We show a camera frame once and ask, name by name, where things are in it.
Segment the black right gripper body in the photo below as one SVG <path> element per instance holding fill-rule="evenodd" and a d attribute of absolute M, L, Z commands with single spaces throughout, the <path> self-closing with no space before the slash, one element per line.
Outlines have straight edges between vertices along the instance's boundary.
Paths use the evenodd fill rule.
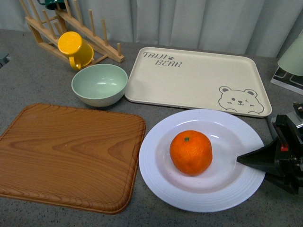
<path fill-rule="evenodd" d="M 293 103 L 294 110 L 279 114 L 271 123 L 277 137 L 273 150 L 274 170 L 267 171 L 266 179 L 291 194 L 303 186 L 303 105 Z"/>

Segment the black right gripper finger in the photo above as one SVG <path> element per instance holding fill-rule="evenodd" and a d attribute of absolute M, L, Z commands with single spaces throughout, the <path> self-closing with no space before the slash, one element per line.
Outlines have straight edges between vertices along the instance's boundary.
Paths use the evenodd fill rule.
<path fill-rule="evenodd" d="M 237 162 L 266 172 L 274 176 L 284 176 L 279 161 L 276 160 L 276 148 L 280 141 L 275 138 L 270 144 L 255 151 L 237 157 Z"/>

